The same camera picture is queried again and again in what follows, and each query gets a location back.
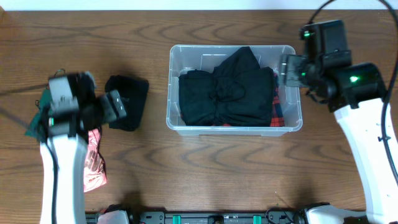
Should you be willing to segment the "black garment with tape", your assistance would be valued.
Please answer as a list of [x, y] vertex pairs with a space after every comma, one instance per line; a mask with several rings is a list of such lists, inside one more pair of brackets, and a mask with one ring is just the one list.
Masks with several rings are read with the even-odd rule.
[[111, 129], [135, 131], [142, 119], [149, 91], [149, 82], [142, 78], [113, 75], [105, 84], [105, 92], [117, 90], [126, 110], [126, 116], [109, 123]]

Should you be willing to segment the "red black plaid shirt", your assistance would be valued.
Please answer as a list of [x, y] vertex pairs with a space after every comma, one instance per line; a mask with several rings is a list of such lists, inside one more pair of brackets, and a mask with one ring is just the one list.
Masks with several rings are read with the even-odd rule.
[[215, 124], [283, 127], [279, 81], [270, 68], [233, 75], [213, 74], [217, 95]]

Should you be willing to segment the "black hooded garment large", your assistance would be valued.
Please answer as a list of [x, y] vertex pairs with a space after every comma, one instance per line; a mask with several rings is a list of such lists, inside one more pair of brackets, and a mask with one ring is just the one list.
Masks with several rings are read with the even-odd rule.
[[250, 47], [241, 47], [213, 70], [216, 124], [269, 126], [274, 99], [274, 71], [260, 67]]

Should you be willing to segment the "black garment small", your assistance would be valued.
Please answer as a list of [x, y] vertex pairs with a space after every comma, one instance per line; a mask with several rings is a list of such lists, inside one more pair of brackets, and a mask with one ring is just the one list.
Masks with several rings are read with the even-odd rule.
[[212, 126], [216, 113], [213, 74], [202, 70], [188, 71], [178, 78], [181, 118], [187, 126]]

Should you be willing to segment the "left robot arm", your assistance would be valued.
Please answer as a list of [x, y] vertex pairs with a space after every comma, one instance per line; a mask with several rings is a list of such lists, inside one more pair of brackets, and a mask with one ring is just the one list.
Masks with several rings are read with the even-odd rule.
[[89, 131], [126, 116], [120, 94], [95, 95], [90, 72], [49, 78], [52, 97], [40, 123], [44, 167], [41, 223], [86, 223], [83, 173]]

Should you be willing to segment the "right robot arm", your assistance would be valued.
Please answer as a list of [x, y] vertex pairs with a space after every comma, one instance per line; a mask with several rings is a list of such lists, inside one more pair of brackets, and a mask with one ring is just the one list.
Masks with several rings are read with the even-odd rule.
[[285, 86], [307, 88], [326, 104], [343, 130], [362, 182], [366, 210], [329, 203], [300, 211], [298, 223], [397, 223], [397, 139], [387, 90], [372, 63], [352, 64], [341, 20], [303, 26], [303, 55], [283, 54], [279, 72]]

